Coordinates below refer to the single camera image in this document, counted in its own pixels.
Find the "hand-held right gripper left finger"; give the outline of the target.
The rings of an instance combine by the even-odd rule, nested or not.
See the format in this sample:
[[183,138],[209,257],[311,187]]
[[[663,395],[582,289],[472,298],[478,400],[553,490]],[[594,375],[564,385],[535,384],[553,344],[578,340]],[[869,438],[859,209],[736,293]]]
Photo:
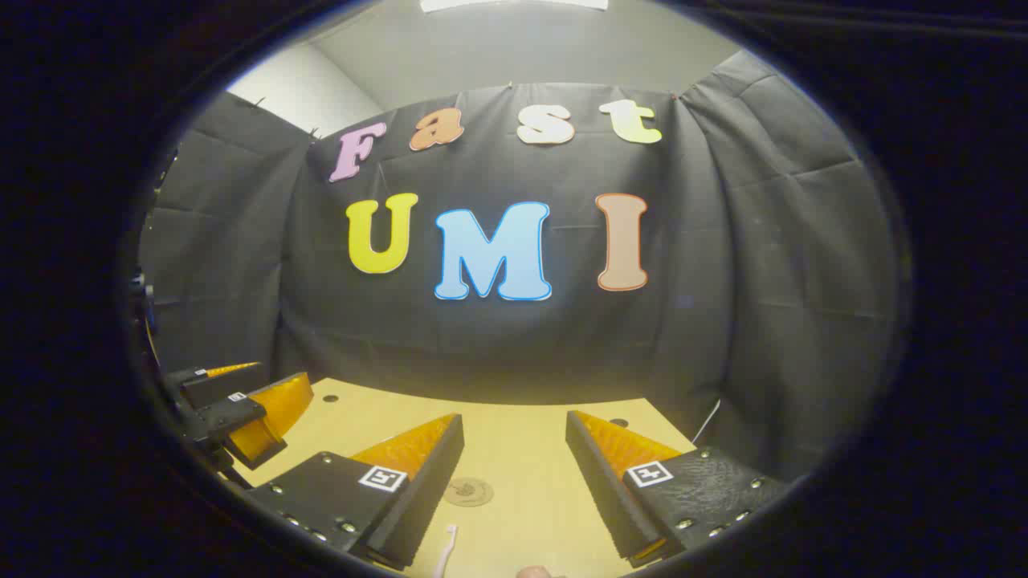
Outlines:
[[331,549],[401,571],[414,563],[464,446],[462,417],[444,414],[350,457],[316,453],[247,493]]

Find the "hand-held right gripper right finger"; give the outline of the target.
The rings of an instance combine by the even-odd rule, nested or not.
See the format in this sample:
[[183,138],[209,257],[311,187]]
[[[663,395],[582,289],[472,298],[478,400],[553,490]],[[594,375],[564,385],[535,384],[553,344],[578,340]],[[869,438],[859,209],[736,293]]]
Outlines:
[[711,446],[673,450],[580,410],[566,414],[565,441],[614,548],[633,568],[712,542],[786,490]]

